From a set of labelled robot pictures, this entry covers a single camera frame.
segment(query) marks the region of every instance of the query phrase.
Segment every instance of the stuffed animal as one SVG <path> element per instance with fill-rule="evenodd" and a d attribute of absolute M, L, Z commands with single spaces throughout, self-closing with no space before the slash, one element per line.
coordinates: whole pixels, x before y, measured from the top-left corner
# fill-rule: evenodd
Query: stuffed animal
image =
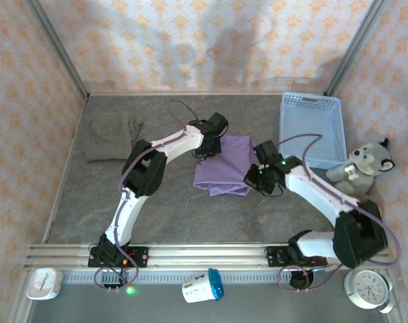
<path fill-rule="evenodd" d="M 341 192 L 359 198 L 366 197 L 374 177 L 394 168 L 391 155 L 386 150 L 388 138 L 381 143 L 368 143 L 349 154 L 344 165 L 325 174 Z"/>

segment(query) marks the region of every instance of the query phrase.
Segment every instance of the small white clock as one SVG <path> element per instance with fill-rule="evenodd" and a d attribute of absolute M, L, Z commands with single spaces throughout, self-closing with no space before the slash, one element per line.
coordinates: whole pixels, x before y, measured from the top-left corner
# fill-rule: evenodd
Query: small white clock
<path fill-rule="evenodd" d="M 348 298 L 356 306 L 372 309 L 381 306 L 389 299 L 392 285 L 374 271 L 350 271 L 344 281 Z"/>
<path fill-rule="evenodd" d="M 36 269 L 29 279 L 26 292 L 30 299 L 52 299 L 61 290 L 63 273 L 54 268 Z"/>

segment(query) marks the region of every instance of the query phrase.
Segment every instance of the folded purple towel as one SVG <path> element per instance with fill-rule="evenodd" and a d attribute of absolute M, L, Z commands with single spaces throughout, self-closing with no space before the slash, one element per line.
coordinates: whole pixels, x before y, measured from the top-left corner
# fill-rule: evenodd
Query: folded purple towel
<path fill-rule="evenodd" d="M 246 196 L 250 188 L 243 179 L 256 157 L 250 137 L 223 136 L 222 153 L 197 164 L 193 186 L 209 190 L 210 196 L 237 194 Z"/>

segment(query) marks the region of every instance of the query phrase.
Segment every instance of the blue plastic basket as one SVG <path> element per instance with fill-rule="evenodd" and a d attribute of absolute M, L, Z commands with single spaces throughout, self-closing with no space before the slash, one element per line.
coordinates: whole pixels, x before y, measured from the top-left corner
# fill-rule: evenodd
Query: blue plastic basket
<path fill-rule="evenodd" d="M 315 143 L 306 156 L 309 167 L 328 170 L 346 162 L 345 131 L 341 103 L 337 98 L 284 92 L 280 110 L 279 139 L 302 133 L 320 133 L 323 138 Z M 313 137 L 297 138 L 280 146 L 284 157 L 301 158 Z"/>

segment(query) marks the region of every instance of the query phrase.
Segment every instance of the patterned wallpaper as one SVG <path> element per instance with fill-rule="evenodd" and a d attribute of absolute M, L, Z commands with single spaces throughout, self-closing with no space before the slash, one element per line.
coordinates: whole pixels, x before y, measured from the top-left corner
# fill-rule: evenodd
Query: patterned wallpaper
<path fill-rule="evenodd" d="M 338 96 L 347 146 L 388 137 L 396 168 L 380 175 L 372 196 L 403 247 L 408 307 L 408 0 L 390 0 L 355 59 Z"/>
<path fill-rule="evenodd" d="M 323 91 L 372 0 L 41 0 L 89 92 Z"/>
<path fill-rule="evenodd" d="M 0 0 L 0 322 L 38 243 L 83 102 L 23 0 Z"/>

